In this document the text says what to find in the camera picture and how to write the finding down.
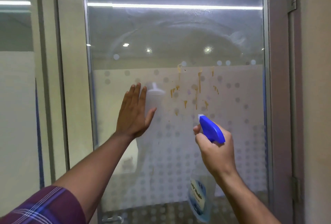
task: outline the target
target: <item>person's left hand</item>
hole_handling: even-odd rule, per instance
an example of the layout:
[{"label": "person's left hand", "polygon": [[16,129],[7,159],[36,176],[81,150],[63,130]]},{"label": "person's left hand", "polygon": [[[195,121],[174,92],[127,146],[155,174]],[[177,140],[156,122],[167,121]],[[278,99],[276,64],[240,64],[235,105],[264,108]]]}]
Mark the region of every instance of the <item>person's left hand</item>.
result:
[{"label": "person's left hand", "polygon": [[129,135],[131,140],[143,135],[156,111],[156,108],[150,109],[145,117],[147,87],[143,87],[139,97],[140,87],[140,83],[132,85],[125,93],[117,120],[116,133]]}]

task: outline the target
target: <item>hand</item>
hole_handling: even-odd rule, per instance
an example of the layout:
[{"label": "hand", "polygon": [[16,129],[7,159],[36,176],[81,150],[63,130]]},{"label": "hand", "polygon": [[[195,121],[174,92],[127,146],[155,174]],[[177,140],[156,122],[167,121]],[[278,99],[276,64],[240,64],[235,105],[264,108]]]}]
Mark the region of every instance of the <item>hand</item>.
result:
[{"label": "hand", "polygon": [[224,180],[229,175],[237,174],[234,162],[233,139],[230,132],[216,124],[225,137],[225,143],[220,144],[216,141],[210,142],[207,137],[200,133],[201,125],[193,128],[195,141],[198,144],[202,160],[208,171],[215,177],[220,176]]},{"label": "hand", "polygon": [[139,97],[140,87],[140,83],[132,85],[125,93],[117,120],[116,133],[129,135],[131,140],[143,135],[156,111],[156,108],[150,109],[145,118],[147,87],[143,87]]}]

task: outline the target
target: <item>white wall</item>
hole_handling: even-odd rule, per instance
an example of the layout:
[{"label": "white wall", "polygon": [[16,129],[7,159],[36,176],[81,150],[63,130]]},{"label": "white wall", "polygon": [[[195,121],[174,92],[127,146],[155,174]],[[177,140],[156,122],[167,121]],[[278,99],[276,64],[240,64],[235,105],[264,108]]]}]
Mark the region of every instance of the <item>white wall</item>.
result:
[{"label": "white wall", "polygon": [[0,52],[0,216],[39,189],[33,52]]},{"label": "white wall", "polygon": [[331,0],[301,0],[306,223],[331,222]]}]

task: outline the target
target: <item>blue spray trigger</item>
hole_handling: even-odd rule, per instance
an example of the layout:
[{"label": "blue spray trigger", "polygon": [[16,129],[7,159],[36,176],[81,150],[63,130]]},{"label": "blue spray trigger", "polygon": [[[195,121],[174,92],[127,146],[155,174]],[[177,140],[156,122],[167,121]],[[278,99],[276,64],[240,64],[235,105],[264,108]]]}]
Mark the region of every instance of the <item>blue spray trigger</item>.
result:
[{"label": "blue spray trigger", "polygon": [[221,129],[214,122],[212,122],[207,116],[203,114],[199,114],[198,118],[204,135],[211,142],[217,141],[220,144],[225,142],[225,138]]}]

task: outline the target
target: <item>sleeve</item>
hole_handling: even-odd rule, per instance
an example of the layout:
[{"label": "sleeve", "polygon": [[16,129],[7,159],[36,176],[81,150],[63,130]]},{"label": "sleeve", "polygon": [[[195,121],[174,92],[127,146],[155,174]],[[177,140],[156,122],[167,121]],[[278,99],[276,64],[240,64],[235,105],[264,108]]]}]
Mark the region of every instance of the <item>sleeve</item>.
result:
[{"label": "sleeve", "polygon": [[0,224],[86,224],[76,197],[67,189],[49,186],[0,218]]}]

